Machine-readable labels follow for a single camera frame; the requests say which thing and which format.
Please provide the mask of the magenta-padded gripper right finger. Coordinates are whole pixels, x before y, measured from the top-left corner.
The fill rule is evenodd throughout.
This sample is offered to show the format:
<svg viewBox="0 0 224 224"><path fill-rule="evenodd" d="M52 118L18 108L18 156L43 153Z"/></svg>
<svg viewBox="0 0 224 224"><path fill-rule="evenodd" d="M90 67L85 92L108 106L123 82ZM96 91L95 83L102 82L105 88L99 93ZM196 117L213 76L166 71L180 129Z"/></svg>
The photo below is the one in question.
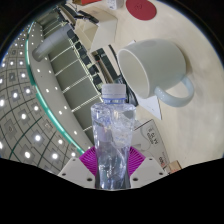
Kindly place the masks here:
<svg viewBox="0 0 224 224"><path fill-rule="evenodd" d="M167 176L153 157L145 157L133 147L130 148L127 172L131 188L140 188Z"/></svg>

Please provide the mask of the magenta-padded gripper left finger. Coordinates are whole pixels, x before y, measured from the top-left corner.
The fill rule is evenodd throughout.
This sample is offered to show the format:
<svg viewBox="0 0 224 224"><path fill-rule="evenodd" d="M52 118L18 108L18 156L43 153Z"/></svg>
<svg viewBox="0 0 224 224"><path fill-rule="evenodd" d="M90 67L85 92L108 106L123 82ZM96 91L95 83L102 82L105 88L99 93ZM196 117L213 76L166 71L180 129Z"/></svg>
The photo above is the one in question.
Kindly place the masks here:
<svg viewBox="0 0 224 224"><path fill-rule="evenodd" d="M71 158L58 176L81 187L94 189L97 171L95 149L91 148L79 158Z"/></svg>

